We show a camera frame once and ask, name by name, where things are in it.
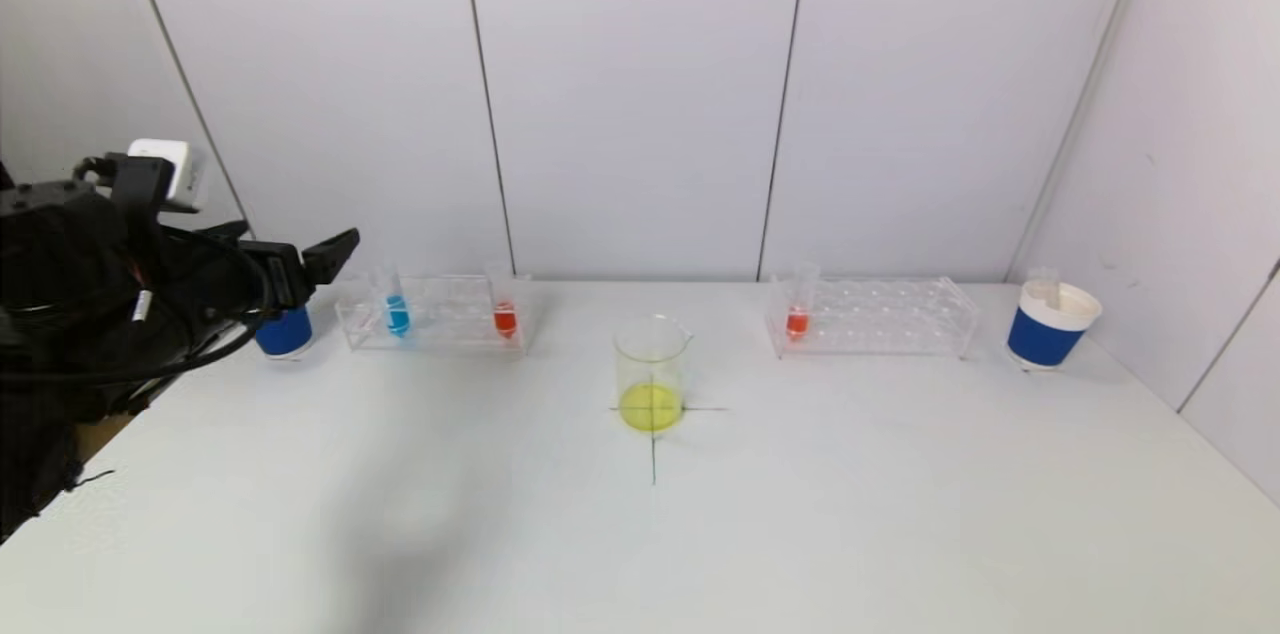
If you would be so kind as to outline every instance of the test tube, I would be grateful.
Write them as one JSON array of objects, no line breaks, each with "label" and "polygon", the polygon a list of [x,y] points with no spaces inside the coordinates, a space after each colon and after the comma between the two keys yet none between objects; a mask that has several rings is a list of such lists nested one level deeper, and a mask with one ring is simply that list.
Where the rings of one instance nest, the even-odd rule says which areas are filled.
[{"label": "test tube", "polygon": [[1043,300],[1050,309],[1061,309],[1061,279],[1057,269],[1052,266],[1037,266],[1027,274],[1027,292],[1034,298]]},{"label": "test tube", "polygon": [[813,307],[813,295],[818,288],[818,275],[822,269],[817,264],[800,261],[796,264],[792,280],[791,309],[787,311],[787,337],[792,342],[804,338],[809,332],[809,310]]},{"label": "test tube", "polygon": [[404,300],[404,289],[401,288],[399,273],[396,270],[396,265],[388,263],[375,269],[371,284],[374,296],[381,304],[387,329],[396,337],[408,334],[408,302]]},{"label": "test tube", "polygon": [[516,279],[507,263],[490,263],[484,268],[489,279],[489,301],[493,302],[493,325],[504,339],[516,334]]}]

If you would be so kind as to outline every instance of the yellow liquid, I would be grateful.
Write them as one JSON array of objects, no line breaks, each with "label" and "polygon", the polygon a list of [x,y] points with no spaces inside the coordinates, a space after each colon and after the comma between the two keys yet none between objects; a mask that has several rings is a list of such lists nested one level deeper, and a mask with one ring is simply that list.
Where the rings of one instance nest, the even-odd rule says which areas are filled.
[{"label": "yellow liquid", "polygon": [[660,384],[635,384],[618,400],[618,414],[628,427],[641,432],[662,432],[680,421],[684,405],[680,394]]}]

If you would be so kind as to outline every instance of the paper cup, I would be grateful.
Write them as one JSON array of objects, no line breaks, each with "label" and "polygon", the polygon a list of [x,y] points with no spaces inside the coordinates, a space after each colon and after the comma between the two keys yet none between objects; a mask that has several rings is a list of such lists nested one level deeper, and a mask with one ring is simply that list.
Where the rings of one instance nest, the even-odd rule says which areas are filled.
[{"label": "paper cup", "polygon": [[1023,369],[1056,369],[1085,329],[1102,315],[1102,305],[1084,289],[1061,284],[1059,297],[1060,307],[1050,309],[1023,284],[1018,314],[1009,330],[1009,352]]}]

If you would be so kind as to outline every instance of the white table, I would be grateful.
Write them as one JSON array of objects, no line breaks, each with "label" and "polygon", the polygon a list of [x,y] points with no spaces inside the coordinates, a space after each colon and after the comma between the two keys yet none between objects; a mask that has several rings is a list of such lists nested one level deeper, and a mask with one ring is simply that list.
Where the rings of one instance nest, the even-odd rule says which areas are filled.
[{"label": "white table", "polygon": [[[0,547],[0,630],[1280,631],[1280,510],[1093,342],[1015,368],[1012,287],[965,287],[966,361],[780,361],[760,284],[549,288],[517,362],[330,330],[187,375]],[[657,484],[608,409],[654,311],[728,410]]]}]

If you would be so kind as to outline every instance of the red liquid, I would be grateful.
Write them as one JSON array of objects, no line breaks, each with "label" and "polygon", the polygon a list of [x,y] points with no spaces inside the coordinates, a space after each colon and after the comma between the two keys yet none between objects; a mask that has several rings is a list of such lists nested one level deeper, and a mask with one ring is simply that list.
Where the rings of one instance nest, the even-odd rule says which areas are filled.
[{"label": "red liquid", "polygon": [[791,341],[804,338],[805,333],[809,330],[809,311],[800,309],[799,306],[792,306],[791,313],[787,314],[787,337]]},{"label": "red liquid", "polygon": [[516,333],[516,306],[502,302],[493,307],[493,325],[504,338],[511,338]]}]

